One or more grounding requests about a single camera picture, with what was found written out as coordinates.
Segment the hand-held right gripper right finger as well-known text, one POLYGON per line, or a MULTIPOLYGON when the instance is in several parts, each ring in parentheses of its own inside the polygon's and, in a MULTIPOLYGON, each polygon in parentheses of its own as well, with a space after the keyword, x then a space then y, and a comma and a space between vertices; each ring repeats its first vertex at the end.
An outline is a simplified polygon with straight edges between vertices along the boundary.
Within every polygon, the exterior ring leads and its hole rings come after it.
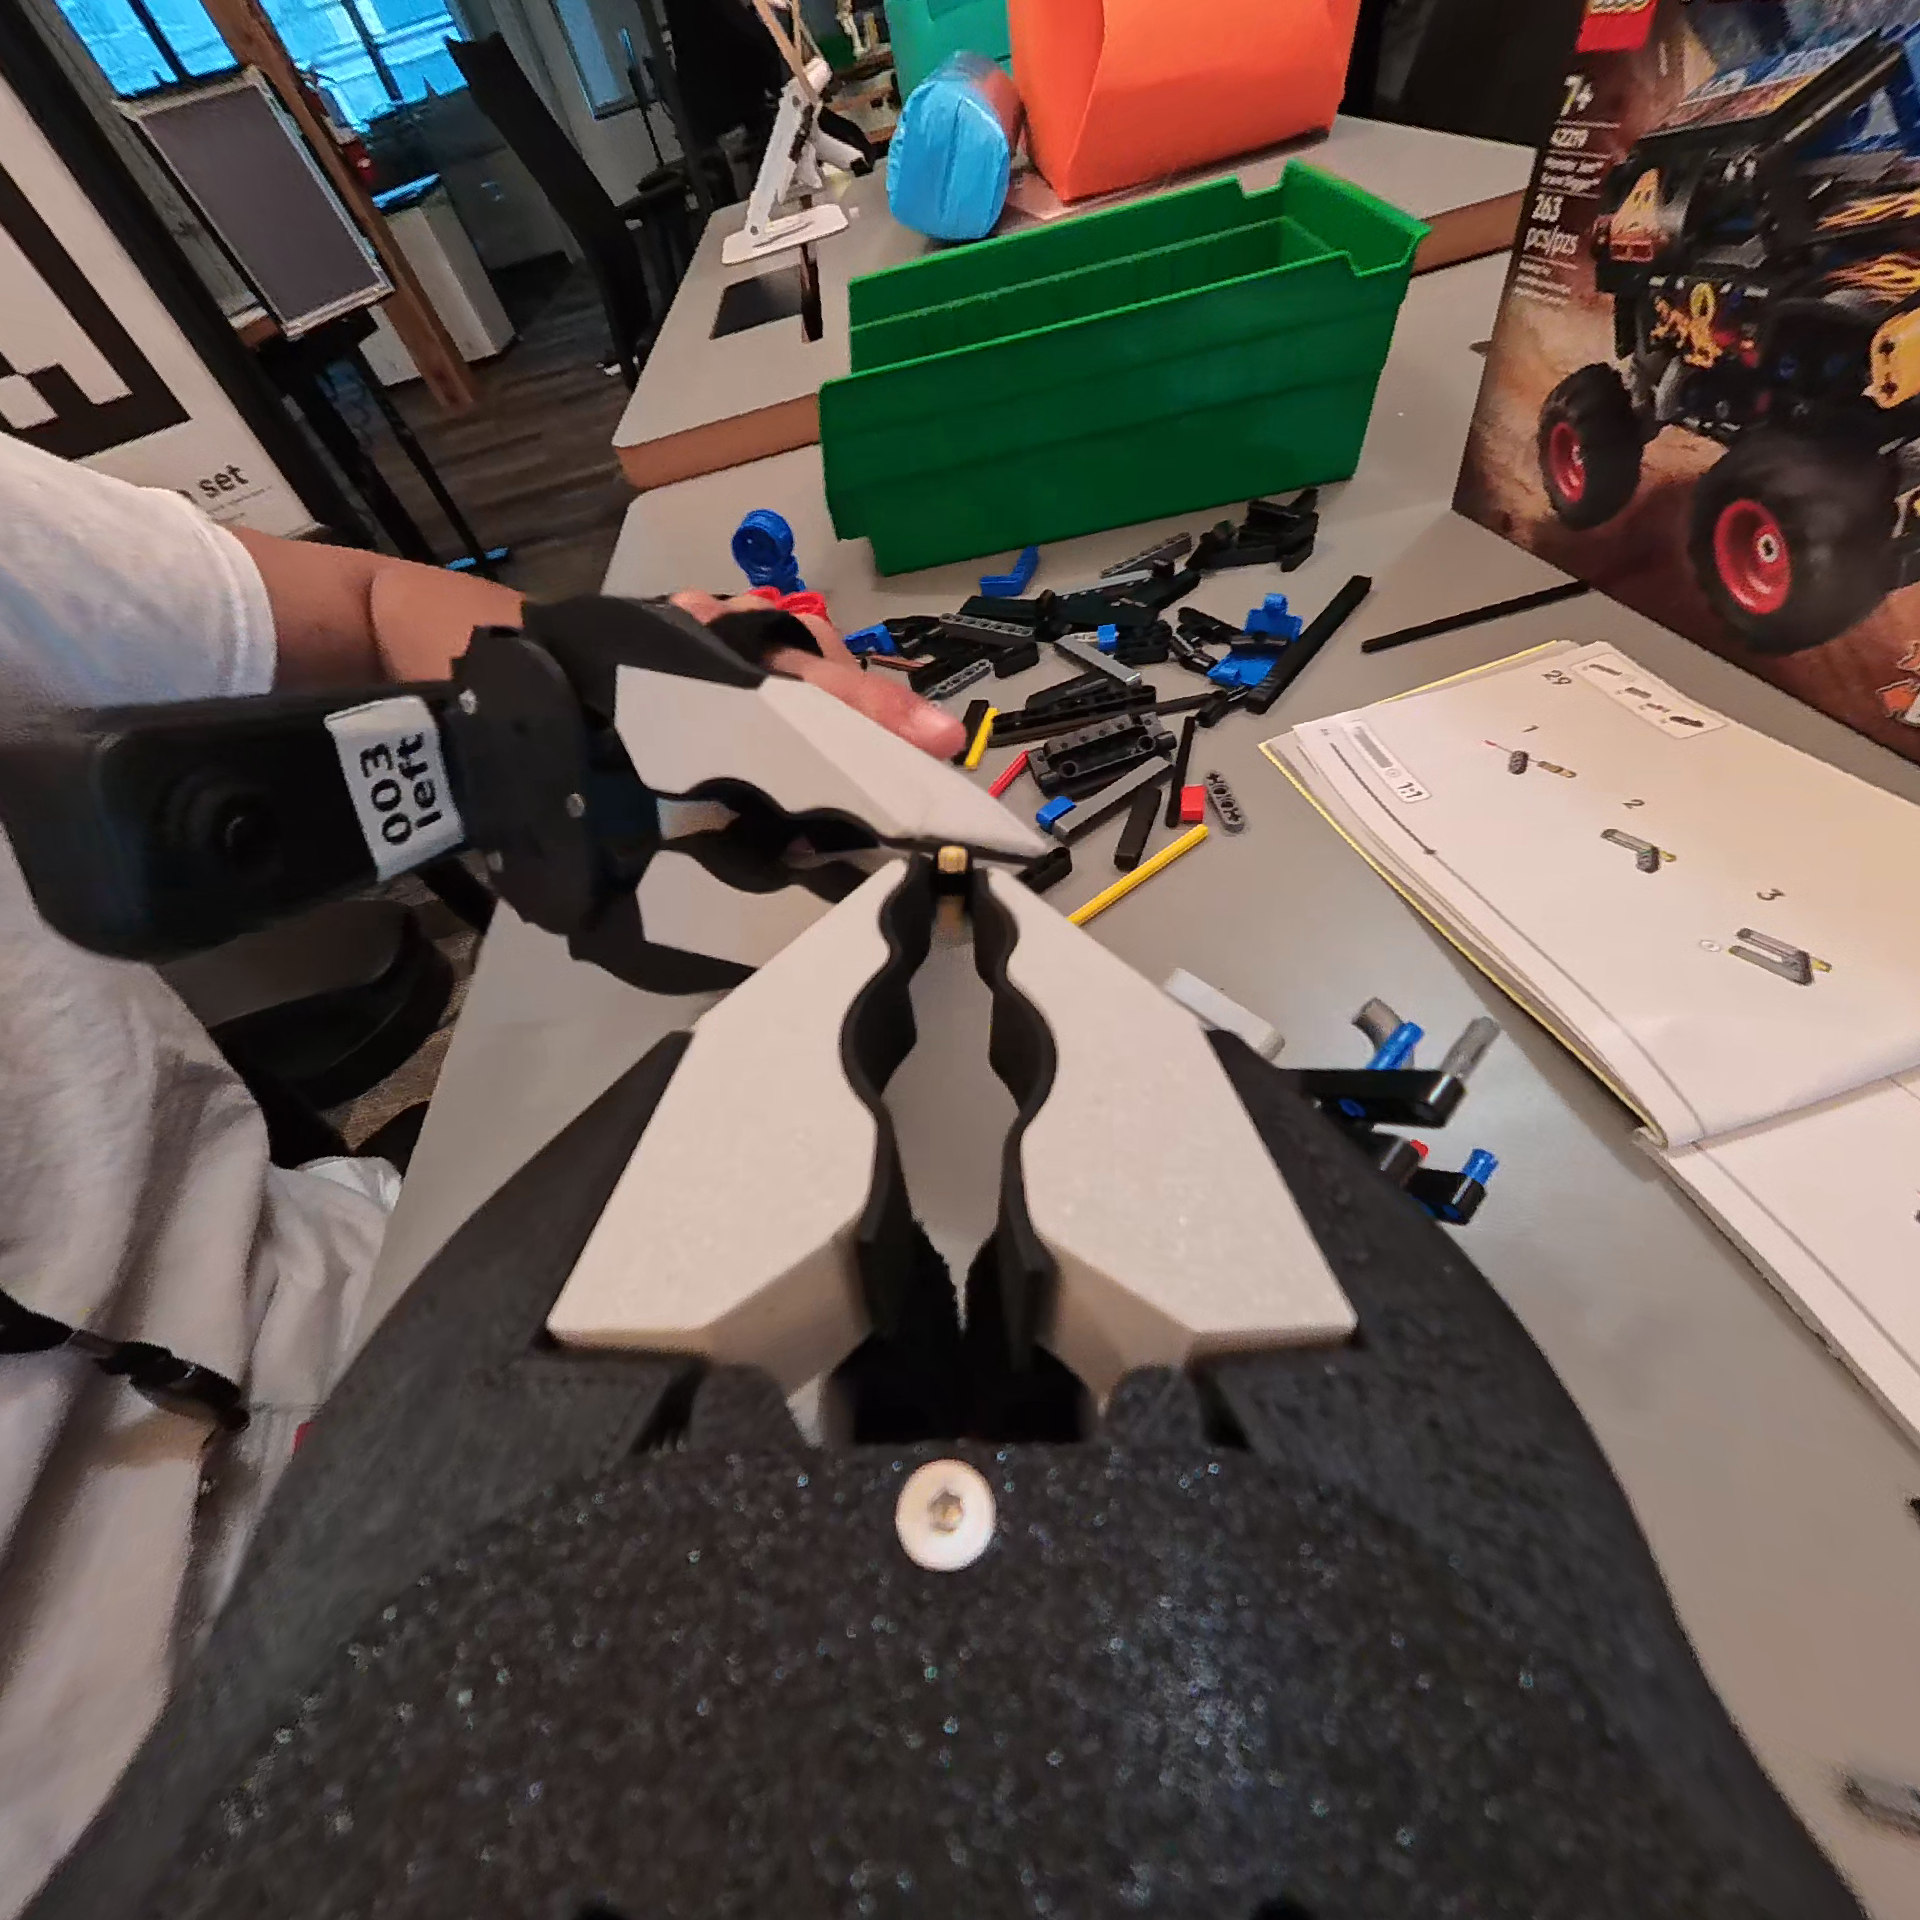
POLYGON ((1357 1314, 1219 1043, 1004 870, 972 893, 1015 1102, 983 1305, 1004 1364, 1103 1401, 1131 1371, 1347 1341, 1357 1314))

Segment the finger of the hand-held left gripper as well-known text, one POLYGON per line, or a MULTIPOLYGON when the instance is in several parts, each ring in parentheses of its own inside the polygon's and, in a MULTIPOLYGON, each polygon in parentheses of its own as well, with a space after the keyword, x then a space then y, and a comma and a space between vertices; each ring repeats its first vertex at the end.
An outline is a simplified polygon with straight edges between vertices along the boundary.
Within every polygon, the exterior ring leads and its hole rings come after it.
POLYGON ((887 847, 1028 865, 1042 833, 953 766, 830 692, 779 674, 755 686, 620 665, 614 734, 636 777, 658 801, 709 801, 747 787, 785 810, 836 807, 887 847))
POLYGON ((661 801, 655 905, 836 905, 908 852, 839 807, 781 807, 747 787, 661 801))

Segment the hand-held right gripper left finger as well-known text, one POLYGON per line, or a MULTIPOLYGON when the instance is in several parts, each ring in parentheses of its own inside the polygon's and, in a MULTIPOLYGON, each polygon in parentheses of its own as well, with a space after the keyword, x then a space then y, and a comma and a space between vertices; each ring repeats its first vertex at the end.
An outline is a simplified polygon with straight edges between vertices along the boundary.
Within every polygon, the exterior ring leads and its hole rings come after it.
POLYGON ((781 1387, 865 1341, 955 1362, 958 1301, 885 1103, 919 1039, 938 870, 892 859, 686 1036, 546 1333, 749 1364, 781 1387))

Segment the light grey lego piece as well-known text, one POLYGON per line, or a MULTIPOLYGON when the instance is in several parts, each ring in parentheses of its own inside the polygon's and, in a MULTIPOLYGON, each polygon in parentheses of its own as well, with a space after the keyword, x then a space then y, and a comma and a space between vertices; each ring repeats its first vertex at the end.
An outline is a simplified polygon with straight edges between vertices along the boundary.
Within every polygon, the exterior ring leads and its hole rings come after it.
POLYGON ((1204 979, 1187 970, 1172 970, 1162 981, 1165 996, 1177 1002, 1187 1012, 1219 1033, 1234 1036, 1254 1055, 1274 1063, 1284 1050, 1282 1033, 1249 1005, 1213 988, 1204 979))

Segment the partly built lego model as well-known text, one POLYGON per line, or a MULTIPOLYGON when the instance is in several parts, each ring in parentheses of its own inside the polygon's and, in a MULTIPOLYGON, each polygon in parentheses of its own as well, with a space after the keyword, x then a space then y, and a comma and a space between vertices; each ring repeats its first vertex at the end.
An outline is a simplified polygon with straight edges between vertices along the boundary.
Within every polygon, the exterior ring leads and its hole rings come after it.
POLYGON ((1500 1021, 1473 1020, 1435 1067, 1417 1065, 1423 1028, 1403 1021, 1380 996, 1357 1009, 1354 1026, 1371 1044, 1366 1065, 1290 1070, 1290 1083, 1434 1221, 1454 1229, 1473 1226, 1498 1175, 1498 1155, 1474 1147, 1462 1167, 1437 1167, 1427 1135, 1462 1103, 1470 1076, 1502 1036, 1500 1021))

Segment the pile of loose lego pieces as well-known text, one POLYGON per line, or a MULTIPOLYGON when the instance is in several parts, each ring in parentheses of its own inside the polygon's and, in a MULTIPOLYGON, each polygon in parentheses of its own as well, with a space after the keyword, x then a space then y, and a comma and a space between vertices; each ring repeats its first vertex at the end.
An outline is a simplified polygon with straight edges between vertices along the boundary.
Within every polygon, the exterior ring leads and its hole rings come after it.
POLYGON ((1031 782, 1035 825, 1070 844, 1113 812, 1131 822, 1115 865, 1131 870, 1156 821, 1227 833, 1243 818, 1219 775, 1193 780, 1193 738, 1231 713, 1266 716, 1366 598, 1348 579, 1313 617, 1266 591, 1242 620, 1195 594, 1239 569, 1303 566, 1319 537, 1319 486, 1254 497, 1198 532, 1165 534, 1083 582, 1047 585, 1035 543, 946 610, 892 613, 850 629, 852 660, 919 697, 969 697, 961 764, 1004 766, 996 801, 1031 782))

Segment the yellow lego axle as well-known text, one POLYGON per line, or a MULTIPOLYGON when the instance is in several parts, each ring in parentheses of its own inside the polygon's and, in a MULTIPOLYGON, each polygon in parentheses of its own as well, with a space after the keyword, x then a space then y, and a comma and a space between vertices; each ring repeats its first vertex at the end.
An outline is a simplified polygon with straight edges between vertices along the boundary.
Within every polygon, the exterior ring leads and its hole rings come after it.
POLYGON ((1210 841, 1210 837, 1211 837, 1211 827, 1207 822, 1191 825, 1185 835, 1169 841, 1159 852, 1143 859, 1130 873, 1115 877, 1115 882, 1111 887, 1106 887, 1102 893, 1098 893, 1090 901, 1086 901, 1083 905, 1075 907, 1075 911, 1067 915, 1067 922, 1073 925, 1079 925, 1079 929, 1092 923, 1102 915, 1111 911, 1126 897, 1141 891, 1147 882, 1159 877, 1174 861, 1180 861, 1189 852, 1204 846, 1210 841))

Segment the long black lego axle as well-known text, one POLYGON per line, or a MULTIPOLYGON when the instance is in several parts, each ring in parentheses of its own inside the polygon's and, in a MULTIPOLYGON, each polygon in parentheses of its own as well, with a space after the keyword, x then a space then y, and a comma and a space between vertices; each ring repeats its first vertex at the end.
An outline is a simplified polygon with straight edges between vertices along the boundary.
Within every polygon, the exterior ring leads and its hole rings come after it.
POLYGON ((1359 651, 1364 655, 1379 655, 1387 651, 1396 651, 1405 644, 1443 638, 1451 634, 1466 634, 1476 626, 1495 623, 1509 617, 1523 617, 1534 610, 1542 609, 1558 609, 1569 602, 1574 602, 1589 594, 1591 587, 1587 582, 1557 582, 1551 587, 1542 587, 1537 591, 1523 591, 1516 597, 1500 598, 1495 603, 1486 603, 1479 609, 1467 609, 1451 615, 1430 617, 1423 621, 1409 623, 1396 630, 1387 630, 1359 642, 1359 651))

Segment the monster truck set box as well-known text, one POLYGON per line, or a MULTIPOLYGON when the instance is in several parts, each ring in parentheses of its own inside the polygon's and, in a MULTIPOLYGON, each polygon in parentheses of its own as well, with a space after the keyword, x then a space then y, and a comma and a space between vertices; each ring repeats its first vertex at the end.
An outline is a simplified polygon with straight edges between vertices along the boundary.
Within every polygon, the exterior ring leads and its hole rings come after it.
POLYGON ((1916 2, 1557 39, 1454 509, 1916 761, 1916 2))

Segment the person's left hand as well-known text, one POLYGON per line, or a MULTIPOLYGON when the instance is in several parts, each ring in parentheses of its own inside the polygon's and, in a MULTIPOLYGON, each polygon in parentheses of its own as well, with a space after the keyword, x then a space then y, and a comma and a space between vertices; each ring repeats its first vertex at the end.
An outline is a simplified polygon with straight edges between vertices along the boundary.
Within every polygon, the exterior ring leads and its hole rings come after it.
POLYGON ((702 621, 733 655, 767 674, 830 692, 935 759, 949 761, 969 742, 951 713, 921 699, 902 682, 865 670, 825 615, 825 602, 817 591, 771 598, 758 590, 733 597, 684 590, 668 594, 665 603, 702 621))

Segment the green plastic storage bin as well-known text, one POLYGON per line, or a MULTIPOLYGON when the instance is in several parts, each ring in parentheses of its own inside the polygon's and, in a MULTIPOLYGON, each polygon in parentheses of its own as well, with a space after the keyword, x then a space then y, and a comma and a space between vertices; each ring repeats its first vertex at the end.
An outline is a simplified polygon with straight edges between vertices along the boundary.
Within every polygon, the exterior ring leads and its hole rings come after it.
POLYGON ((900 574, 1348 479, 1427 234, 1293 159, 852 279, 835 532, 900 574))

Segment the white cabinet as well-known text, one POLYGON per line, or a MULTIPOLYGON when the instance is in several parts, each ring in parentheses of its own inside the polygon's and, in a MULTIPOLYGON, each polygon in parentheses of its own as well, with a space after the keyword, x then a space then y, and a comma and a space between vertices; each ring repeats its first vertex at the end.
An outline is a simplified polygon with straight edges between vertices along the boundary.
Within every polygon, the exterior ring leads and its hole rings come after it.
POLYGON ((381 213, 414 267, 452 347, 468 364, 498 359, 516 340, 467 225, 443 182, 419 182, 388 197, 381 213))

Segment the white instruction booklet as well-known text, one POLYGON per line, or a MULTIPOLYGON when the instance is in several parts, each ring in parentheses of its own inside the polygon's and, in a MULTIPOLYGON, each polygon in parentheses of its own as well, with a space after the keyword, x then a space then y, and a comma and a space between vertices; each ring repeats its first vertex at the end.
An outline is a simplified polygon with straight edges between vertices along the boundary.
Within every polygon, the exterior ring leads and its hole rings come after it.
POLYGON ((1547 642, 1262 746, 1918 1433, 1918 807, 1547 642))

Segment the dark framed board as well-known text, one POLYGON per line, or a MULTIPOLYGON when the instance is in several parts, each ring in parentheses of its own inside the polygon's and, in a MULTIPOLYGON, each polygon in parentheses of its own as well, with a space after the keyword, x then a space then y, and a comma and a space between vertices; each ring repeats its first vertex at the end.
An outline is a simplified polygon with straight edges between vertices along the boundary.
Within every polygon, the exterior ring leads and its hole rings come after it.
POLYGON ((124 100, 119 111, 180 185, 278 332, 307 332, 393 295, 361 225, 251 67, 124 100))

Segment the blue plastic bag bundle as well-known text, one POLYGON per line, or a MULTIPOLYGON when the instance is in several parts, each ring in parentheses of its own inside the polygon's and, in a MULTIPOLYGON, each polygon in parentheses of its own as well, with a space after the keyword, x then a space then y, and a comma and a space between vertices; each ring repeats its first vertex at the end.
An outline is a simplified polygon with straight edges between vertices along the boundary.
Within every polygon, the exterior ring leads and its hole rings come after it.
POLYGON ((986 237, 998 222, 1025 132, 1025 103, 998 61, 953 53, 913 89, 885 159, 894 219, 935 243, 986 237))

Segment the framed black white marker poster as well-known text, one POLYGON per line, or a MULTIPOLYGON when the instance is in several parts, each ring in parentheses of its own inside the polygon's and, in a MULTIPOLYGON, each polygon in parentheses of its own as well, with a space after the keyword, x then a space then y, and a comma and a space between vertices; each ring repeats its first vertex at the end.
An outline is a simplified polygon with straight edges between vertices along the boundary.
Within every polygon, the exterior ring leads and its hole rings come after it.
POLYGON ((2 87, 4 441, 183 497, 201 516, 310 537, 293 421, 219 308, 137 261, 12 85, 2 87))

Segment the teal plastic basket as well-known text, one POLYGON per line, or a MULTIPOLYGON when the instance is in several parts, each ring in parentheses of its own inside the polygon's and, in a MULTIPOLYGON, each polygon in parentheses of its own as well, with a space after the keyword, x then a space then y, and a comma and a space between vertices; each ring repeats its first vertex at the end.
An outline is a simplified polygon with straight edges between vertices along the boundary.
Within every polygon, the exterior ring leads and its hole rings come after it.
POLYGON ((1005 2, 885 2, 897 65, 932 67, 953 53, 1010 61, 1005 2))

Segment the orange plastic bin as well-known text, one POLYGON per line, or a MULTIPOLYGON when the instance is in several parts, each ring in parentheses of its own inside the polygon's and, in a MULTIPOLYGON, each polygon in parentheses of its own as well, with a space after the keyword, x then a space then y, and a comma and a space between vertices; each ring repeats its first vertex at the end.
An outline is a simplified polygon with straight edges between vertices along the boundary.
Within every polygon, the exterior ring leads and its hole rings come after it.
POLYGON ((1063 201, 1324 132, 1357 2, 1010 2, 1031 159, 1063 201))

